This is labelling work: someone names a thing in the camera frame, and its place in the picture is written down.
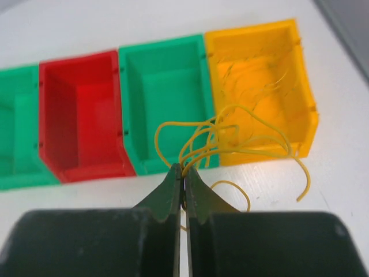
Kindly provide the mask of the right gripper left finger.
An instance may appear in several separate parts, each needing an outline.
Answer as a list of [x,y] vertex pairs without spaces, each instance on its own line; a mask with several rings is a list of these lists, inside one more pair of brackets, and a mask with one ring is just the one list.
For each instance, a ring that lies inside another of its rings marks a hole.
[[1,250],[2,276],[178,276],[180,165],[132,208],[23,214]]

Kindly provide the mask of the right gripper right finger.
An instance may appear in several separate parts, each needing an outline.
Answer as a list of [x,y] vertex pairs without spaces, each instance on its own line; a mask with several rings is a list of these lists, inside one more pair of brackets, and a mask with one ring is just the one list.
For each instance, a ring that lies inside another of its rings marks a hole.
[[351,236],[327,212],[240,212],[190,169],[190,276],[367,276]]

